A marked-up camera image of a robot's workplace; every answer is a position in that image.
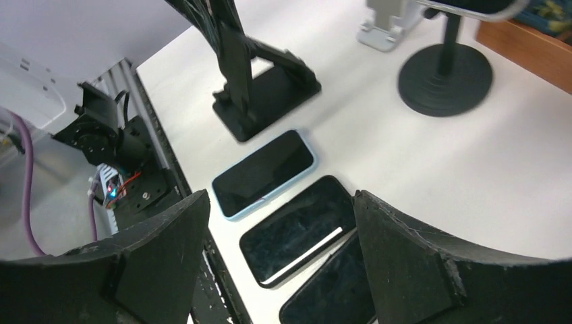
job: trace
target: wooden box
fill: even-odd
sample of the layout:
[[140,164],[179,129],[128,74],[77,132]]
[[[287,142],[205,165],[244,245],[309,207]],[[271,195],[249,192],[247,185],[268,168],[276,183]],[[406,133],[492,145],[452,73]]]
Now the wooden box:
[[521,67],[572,93],[572,46],[524,26],[481,22],[477,41]]

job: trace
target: black pole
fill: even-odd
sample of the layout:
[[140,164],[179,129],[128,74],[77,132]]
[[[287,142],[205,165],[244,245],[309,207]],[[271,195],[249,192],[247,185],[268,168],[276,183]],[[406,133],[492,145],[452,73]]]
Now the black pole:
[[445,37],[443,38],[443,46],[437,66],[437,74],[439,76],[448,76],[453,71],[453,63],[455,61],[455,47],[457,46],[457,35],[459,34],[460,25],[461,16],[453,15],[451,13],[447,14]]

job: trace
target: white stand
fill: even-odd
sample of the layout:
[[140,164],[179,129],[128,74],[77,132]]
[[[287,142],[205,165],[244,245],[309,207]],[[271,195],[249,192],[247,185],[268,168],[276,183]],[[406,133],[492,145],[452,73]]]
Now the white stand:
[[424,6],[414,0],[367,0],[375,18],[364,22],[357,40],[382,52],[392,51],[422,19]]

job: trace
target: phone stand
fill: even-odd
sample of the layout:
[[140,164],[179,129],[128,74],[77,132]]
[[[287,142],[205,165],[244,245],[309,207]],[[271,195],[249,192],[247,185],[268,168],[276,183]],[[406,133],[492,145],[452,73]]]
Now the phone stand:
[[[424,17],[440,11],[427,9]],[[434,117],[464,113],[488,94],[492,68],[476,49],[457,43],[461,16],[446,13],[443,44],[432,45],[410,57],[399,73],[399,94],[414,111]]]
[[422,19],[423,6],[413,0],[367,0],[374,19],[364,22],[357,41],[378,51],[392,51]]
[[[245,142],[320,92],[314,72],[292,53],[244,34],[233,0],[166,0],[207,39],[227,79],[212,106],[239,142]],[[252,77],[250,61],[273,67]]]

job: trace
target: blue fabric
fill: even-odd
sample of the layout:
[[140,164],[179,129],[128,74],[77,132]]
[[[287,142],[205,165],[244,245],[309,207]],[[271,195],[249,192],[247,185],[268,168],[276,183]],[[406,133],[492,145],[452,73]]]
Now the blue fabric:
[[531,0],[515,20],[544,34],[558,36],[572,29],[572,0]]

